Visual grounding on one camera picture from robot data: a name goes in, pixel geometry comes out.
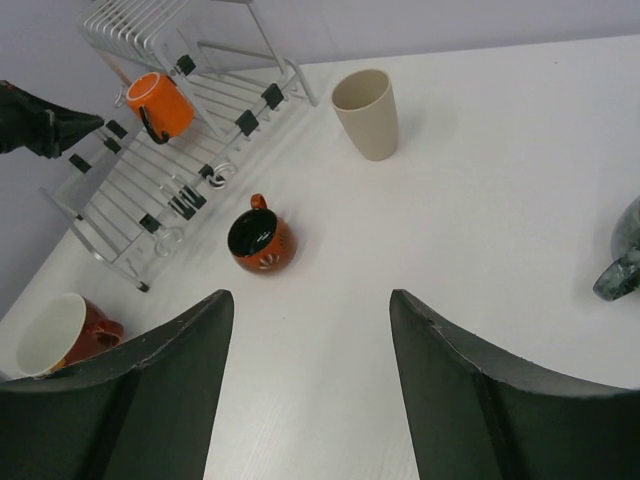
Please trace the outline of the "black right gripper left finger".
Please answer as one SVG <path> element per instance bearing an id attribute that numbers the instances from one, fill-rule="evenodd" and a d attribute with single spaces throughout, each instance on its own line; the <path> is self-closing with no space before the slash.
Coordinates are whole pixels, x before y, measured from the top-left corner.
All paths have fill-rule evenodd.
<path id="1" fill-rule="evenodd" d="M 233 319 L 218 290 L 105 353 L 2 383 L 2 478 L 203 478 Z"/>

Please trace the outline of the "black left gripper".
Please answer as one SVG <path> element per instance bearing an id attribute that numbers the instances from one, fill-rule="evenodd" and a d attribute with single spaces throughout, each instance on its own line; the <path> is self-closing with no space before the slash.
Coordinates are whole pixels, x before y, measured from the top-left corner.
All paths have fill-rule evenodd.
<path id="1" fill-rule="evenodd" d="M 51 105 L 6 80 L 1 81 L 1 153 L 25 147 L 58 158 L 105 124 L 101 116 L 52 112 Z"/>

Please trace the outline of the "orange mug black handle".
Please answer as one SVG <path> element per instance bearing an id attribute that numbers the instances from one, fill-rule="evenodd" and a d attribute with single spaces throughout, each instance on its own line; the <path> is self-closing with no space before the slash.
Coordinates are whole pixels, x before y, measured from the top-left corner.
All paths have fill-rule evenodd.
<path id="1" fill-rule="evenodd" d="M 167 75 L 158 72 L 135 80 L 125 98 L 152 141 L 159 145 L 184 133 L 195 117 L 191 102 Z"/>

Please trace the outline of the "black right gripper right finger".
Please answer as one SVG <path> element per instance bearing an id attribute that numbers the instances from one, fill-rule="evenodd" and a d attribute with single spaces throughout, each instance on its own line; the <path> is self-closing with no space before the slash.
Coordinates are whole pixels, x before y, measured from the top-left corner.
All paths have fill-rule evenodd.
<path id="1" fill-rule="evenodd" d="M 420 478 L 638 478 L 638 391 L 518 357 L 406 290 L 389 314 Z"/>

